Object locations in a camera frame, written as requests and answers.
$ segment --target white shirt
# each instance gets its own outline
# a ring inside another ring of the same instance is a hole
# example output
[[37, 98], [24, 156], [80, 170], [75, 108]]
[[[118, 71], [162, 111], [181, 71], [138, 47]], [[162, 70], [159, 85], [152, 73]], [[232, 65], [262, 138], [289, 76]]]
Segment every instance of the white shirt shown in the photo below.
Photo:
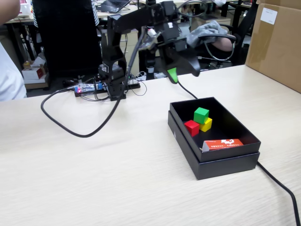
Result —
[[[94, 13], [95, 26], [98, 26], [99, 25], [99, 19], [98, 19], [98, 16], [97, 16], [97, 10], [96, 10], [96, 7], [95, 7], [95, 4], [94, 4], [93, 0], [91, 0], [91, 3], [92, 3], [92, 9], [93, 9], [93, 13]], [[36, 19], [36, 16], [34, 14], [33, 8], [32, 8], [32, 14], [33, 14], [33, 24], [36, 27], [38, 27], [37, 19]]]
[[23, 77], [0, 43], [0, 101], [21, 99], [25, 95]]

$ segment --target black box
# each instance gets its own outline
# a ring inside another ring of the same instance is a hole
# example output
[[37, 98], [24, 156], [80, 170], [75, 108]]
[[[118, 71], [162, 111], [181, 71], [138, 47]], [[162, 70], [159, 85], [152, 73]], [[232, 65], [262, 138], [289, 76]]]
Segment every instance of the black box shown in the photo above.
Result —
[[[184, 123], [193, 120], [198, 107], [209, 110], [212, 127], [192, 137]], [[197, 179], [211, 178], [255, 168], [261, 142], [214, 97], [170, 104], [168, 125]], [[244, 145], [202, 152], [205, 140], [239, 139]]]

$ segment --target robotic arm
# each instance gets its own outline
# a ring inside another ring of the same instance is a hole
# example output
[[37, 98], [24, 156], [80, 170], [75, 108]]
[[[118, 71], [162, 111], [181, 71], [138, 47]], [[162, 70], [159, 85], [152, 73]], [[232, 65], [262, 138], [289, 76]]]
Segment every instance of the robotic arm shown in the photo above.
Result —
[[102, 40], [103, 64], [99, 66], [99, 79], [108, 84], [111, 100], [121, 95], [121, 87], [125, 81], [127, 62], [120, 49], [122, 34], [130, 33], [132, 29], [148, 30], [148, 39], [139, 50], [147, 49], [151, 53], [159, 50], [162, 70], [174, 84], [178, 82], [177, 68], [186, 73], [198, 76], [200, 66], [194, 49], [187, 45], [186, 38], [179, 39], [180, 32], [177, 21], [179, 15], [173, 1], [145, 6], [132, 13], [108, 17], [108, 43]]

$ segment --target green cube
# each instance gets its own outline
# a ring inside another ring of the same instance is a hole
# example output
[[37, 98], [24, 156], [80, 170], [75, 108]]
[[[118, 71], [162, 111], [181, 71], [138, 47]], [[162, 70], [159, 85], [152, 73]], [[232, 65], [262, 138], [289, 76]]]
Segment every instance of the green cube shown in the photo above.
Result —
[[199, 107], [193, 116], [193, 120], [199, 124], [204, 124], [209, 116], [209, 110]]

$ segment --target red cube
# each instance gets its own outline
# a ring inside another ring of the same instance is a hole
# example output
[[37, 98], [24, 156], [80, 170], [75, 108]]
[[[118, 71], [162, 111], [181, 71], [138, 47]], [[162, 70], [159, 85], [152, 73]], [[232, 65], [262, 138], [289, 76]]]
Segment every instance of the red cube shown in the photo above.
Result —
[[196, 123], [195, 121], [190, 120], [190, 121], [184, 123], [184, 125], [186, 126], [186, 128], [188, 129], [189, 133], [192, 136], [195, 136], [195, 135], [198, 134], [198, 132], [199, 132], [199, 124]]

